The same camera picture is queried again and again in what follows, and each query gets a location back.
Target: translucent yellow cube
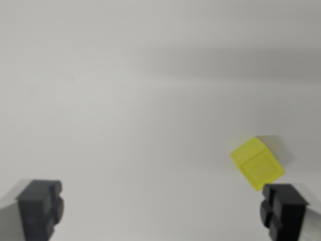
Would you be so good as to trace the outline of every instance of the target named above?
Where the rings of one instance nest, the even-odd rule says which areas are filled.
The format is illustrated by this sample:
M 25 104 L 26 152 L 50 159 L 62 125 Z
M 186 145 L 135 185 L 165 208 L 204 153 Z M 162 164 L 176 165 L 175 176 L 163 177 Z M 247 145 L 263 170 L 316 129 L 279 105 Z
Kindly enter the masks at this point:
M 271 151 L 257 137 L 232 151 L 231 158 L 257 191 L 285 172 Z

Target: white surface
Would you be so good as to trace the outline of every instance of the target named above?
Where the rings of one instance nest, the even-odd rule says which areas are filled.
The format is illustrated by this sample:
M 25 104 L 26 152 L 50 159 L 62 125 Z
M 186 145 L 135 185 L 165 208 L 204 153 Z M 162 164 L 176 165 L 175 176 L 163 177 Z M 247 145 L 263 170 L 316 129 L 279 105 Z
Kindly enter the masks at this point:
M 0 0 L 0 192 L 62 180 L 52 240 L 268 241 L 229 152 L 321 194 L 320 7 Z

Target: yellow cube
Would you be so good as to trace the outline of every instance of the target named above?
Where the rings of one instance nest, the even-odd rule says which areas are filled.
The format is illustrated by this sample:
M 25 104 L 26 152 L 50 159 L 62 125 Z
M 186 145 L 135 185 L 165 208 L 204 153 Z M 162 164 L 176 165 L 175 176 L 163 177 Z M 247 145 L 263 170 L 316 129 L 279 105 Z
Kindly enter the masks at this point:
M 285 173 L 271 151 L 257 137 L 232 151 L 231 158 L 256 191 Z

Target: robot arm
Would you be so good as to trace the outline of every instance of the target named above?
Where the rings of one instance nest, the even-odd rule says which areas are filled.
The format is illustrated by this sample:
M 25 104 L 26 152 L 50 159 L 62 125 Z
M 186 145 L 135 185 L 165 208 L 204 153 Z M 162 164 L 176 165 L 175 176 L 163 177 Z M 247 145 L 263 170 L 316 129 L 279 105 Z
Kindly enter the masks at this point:
M 273 241 L 321 241 L 321 213 L 311 196 L 290 184 L 267 184 L 260 214 Z
M 60 181 L 22 180 L 0 199 L 0 241 L 48 241 L 64 210 Z

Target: white backdrop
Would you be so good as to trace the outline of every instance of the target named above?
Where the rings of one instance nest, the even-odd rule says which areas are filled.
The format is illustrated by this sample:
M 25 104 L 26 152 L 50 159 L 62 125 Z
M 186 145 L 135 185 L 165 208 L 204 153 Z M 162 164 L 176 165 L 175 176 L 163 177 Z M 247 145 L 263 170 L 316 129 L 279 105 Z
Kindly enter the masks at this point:
M 0 194 L 60 179 L 53 241 L 268 241 L 229 152 L 321 196 L 321 2 L 0 0 Z

